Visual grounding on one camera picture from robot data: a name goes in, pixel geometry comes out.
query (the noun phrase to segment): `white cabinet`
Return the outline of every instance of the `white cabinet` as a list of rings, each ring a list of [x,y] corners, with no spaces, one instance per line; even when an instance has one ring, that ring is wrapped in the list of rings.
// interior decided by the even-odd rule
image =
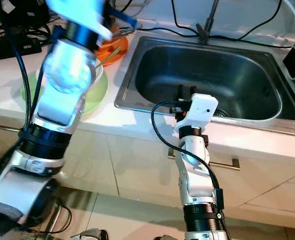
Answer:
[[[266,212],[289,216],[295,222],[295,177],[252,199],[244,207],[263,207]]]
[[[178,169],[164,144],[114,135],[107,140],[121,197],[181,206]],[[212,167],[226,207],[237,208],[295,176],[295,165],[210,152],[211,162],[231,164],[233,158],[239,160],[240,171]]]
[[[105,134],[76,130],[56,178],[66,187],[118,195]]]
[[[0,125],[22,128],[23,120],[0,117]],[[0,129],[0,157],[18,140],[18,133]]]
[[[238,207],[295,176],[295,165],[278,164],[227,153],[210,152],[210,161],[231,164],[237,158],[240,171],[213,166],[227,207]]]
[[[107,135],[120,197],[180,207],[179,173],[160,143]]]
[[[23,120],[0,117],[0,125],[21,128]],[[18,133],[0,129],[0,156],[18,140]],[[118,195],[105,134],[76,130],[64,155],[65,162],[55,177],[66,187]]]

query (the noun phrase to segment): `white robot link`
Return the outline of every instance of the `white robot link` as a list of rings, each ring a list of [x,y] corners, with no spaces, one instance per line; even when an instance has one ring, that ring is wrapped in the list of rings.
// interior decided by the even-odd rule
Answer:
[[[7,152],[9,161],[0,162],[0,240],[14,240],[20,231],[48,217],[59,187],[53,176],[64,164],[64,153],[84,110],[85,95],[96,78],[94,50],[103,40],[112,38],[111,15],[134,29],[137,25],[135,19],[112,8],[107,0],[46,3],[68,23],[66,29],[54,29],[55,44],[41,67],[47,79],[43,94],[30,123]],[[201,134],[217,104],[215,98],[195,93],[190,101],[176,101],[173,108],[180,136],[176,148],[185,152],[177,155],[176,162],[186,240],[225,240],[228,235],[220,227],[222,191],[208,166],[207,138]],[[72,239],[101,238],[102,231],[93,229]]]

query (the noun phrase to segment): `kitchen countertop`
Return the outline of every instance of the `kitchen countertop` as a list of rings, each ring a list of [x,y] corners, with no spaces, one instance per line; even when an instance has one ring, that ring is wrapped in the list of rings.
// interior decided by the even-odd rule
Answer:
[[[128,36],[128,53],[122,60],[104,67],[109,82],[104,100],[95,111],[82,117],[81,123],[78,126],[79,129],[148,141],[159,141],[152,128],[150,113],[117,108],[114,105],[114,100],[140,36],[153,36],[185,42],[197,41],[196,38],[186,39],[167,33],[141,31]],[[210,40],[209,44],[270,52],[274,55],[280,68],[284,70],[282,59],[286,54],[285,50],[222,40]],[[43,47],[42,53],[23,56],[28,75],[34,73],[40,67],[46,52],[47,47]],[[0,60],[0,116],[24,119],[25,103],[20,95],[21,84],[22,77],[17,60],[15,58]],[[155,121],[159,126],[161,134],[170,142],[175,143],[177,135],[173,131],[173,126],[175,125],[174,117],[156,115]],[[294,135],[216,122],[211,122],[207,125],[205,134],[209,136],[210,148],[213,151],[251,158],[267,159],[268,157],[271,161],[278,161],[280,163],[287,163],[289,157],[292,160],[295,158]]]

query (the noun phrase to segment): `sink basin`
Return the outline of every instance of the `sink basin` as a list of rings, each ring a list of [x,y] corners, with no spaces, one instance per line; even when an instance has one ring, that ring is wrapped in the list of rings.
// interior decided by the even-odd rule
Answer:
[[[196,86],[218,100],[216,114],[223,117],[264,120],[281,110],[280,96],[265,71],[236,54],[156,47],[144,54],[135,83],[154,104],[174,100],[180,84],[189,99],[190,87]]]
[[[196,86],[218,100],[213,121],[284,132],[295,130],[295,96],[285,82],[270,53],[141,37],[115,105],[151,111],[173,101],[179,85],[185,99]]]

